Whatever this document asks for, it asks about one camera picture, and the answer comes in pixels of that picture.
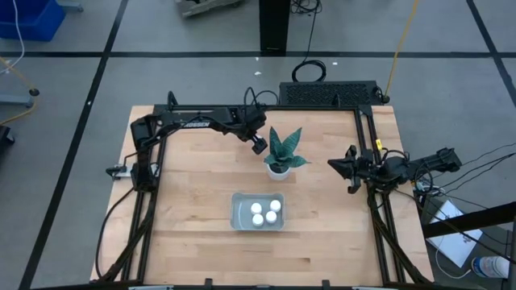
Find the wooden tabletop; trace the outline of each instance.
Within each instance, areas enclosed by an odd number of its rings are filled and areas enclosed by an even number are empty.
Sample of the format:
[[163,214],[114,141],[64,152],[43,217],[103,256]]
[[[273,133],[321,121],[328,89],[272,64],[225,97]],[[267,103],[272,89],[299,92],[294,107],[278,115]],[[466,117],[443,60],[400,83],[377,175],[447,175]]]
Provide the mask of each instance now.
[[[152,110],[152,106],[133,107],[129,122]],[[373,107],[373,112],[378,138],[385,147],[401,150],[393,108]],[[268,150],[255,155],[251,143],[242,143],[233,135],[195,129],[179,130],[169,137],[146,284],[203,284],[205,278],[212,278],[217,285],[302,286],[320,285],[321,280],[330,280],[334,286],[381,285],[365,186],[348,194],[348,180],[327,164],[328,159],[343,158],[350,145],[358,147],[353,113],[269,111],[259,134],[268,136],[270,126],[281,139],[303,128],[296,153],[311,164],[293,169],[284,181],[269,179],[263,162]],[[127,130],[120,160],[134,150]],[[130,180],[115,181],[109,207],[130,187]],[[411,189],[406,184],[400,190],[409,193]],[[237,192],[282,193],[287,214],[283,231],[233,230],[231,196]],[[127,243],[135,196],[127,198],[107,222],[102,272]],[[391,194],[390,199],[400,246],[421,273],[433,280],[414,202],[401,194]],[[388,246],[386,252],[389,274],[395,280]]]

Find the floor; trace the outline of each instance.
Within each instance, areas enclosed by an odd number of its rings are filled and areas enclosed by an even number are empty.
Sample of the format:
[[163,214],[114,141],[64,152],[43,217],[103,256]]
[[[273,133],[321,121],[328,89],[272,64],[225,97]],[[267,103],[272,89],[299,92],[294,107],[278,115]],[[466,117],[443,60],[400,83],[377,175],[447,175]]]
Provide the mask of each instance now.
[[[80,2],[84,12],[69,11],[53,41],[25,43],[29,53],[18,65],[41,96],[33,114],[10,124],[17,142],[0,162],[0,229],[9,230],[0,236],[5,289],[19,286],[55,191],[63,193],[61,203],[31,286],[88,281],[111,187],[104,170],[119,158],[132,106],[164,103],[169,90],[181,104],[239,104],[248,86],[277,91],[302,60],[258,52],[257,0],[191,19],[183,19],[170,0]],[[396,49],[411,3],[322,3],[311,50],[327,64],[327,81],[376,80],[384,88],[392,58],[382,52]],[[403,47],[415,53],[398,61],[389,93],[404,148],[414,158],[454,147],[466,161],[516,142],[516,93],[509,77],[516,76],[514,9],[512,0],[420,1]],[[306,50],[311,17],[291,15],[290,52]],[[18,41],[0,39],[0,56],[15,58],[18,51]],[[304,68],[299,76],[313,80],[317,68]],[[0,76],[0,90],[26,93],[12,74]],[[1,106],[0,119],[21,110]],[[505,148],[483,160],[512,151]],[[486,207],[514,201],[512,172],[516,161],[508,159],[454,194]],[[456,204],[464,212],[479,209]]]

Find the blue bin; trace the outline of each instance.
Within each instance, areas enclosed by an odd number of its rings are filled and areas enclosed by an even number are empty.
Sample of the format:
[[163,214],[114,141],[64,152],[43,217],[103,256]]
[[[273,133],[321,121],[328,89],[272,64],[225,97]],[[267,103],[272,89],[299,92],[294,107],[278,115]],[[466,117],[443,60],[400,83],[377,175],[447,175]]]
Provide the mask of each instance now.
[[[50,41],[65,19],[56,0],[15,0],[18,24],[25,40]],[[15,7],[12,0],[0,0],[0,38],[17,39]]]

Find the white flower pot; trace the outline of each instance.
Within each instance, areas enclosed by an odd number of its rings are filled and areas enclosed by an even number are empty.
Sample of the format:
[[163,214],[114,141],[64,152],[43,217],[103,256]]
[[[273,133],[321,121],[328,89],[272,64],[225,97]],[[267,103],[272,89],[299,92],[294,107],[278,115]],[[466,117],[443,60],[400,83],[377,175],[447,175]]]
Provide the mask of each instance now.
[[266,164],[265,165],[267,167],[267,173],[268,173],[268,176],[272,179],[272,180],[276,180],[276,181],[281,181],[281,180],[285,180],[287,177],[289,177],[289,174],[290,174],[290,168],[287,169],[287,171],[283,172],[283,173],[275,173],[270,165]]

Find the yellow cable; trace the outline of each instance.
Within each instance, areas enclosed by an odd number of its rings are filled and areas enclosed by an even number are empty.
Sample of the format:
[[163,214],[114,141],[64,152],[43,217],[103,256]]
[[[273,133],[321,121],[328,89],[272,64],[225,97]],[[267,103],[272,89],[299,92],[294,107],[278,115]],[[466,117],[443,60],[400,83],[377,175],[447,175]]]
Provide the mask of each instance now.
[[406,34],[409,32],[410,23],[412,22],[412,18],[416,14],[416,10],[418,9],[419,0],[414,0],[414,5],[412,6],[412,12],[410,13],[409,19],[406,21],[405,29],[403,30],[402,38],[400,39],[400,43],[397,44],[396,52],[394,53],[393,66],[390,69],[389,81],[387,82],[387,88],[385,88],[385,96],[388,96],[390,84],[393,81],[394,71],[396,70],[397,63],[397,54],[401,51],[403,43],[405,42]]
[[[4,60],[2,57],[0,57],[0,62],[2,62],[6,67],[8,67],[8,69],[10,71],[12,71],[13,73],[15,73],[15,75],[20,79],[22,80],[25,85],[27,85],[29,87],[29,89],[35,89],[35,86],[27,79],[23,76],[23,74],[21,72],[18,71],[18,69],[14,68],[12,65],[10,65],[6,60]],[[14,120],[18,119],[18,118],[21,118],[27,114],[30,114],[35,108],[36,108],[36,105],[37,105],[37,98],[34,97],[34,103],[32,104],[32,107],[29,108],[28,110],[22,112],[21,114],[17,114],[16,116],[14,117],[11,117],[11,118],[8,118],[7,120],[3,120],[0,122],[0,126],[3,126],[5,124],[7,124],[8,122],[13,122]]]

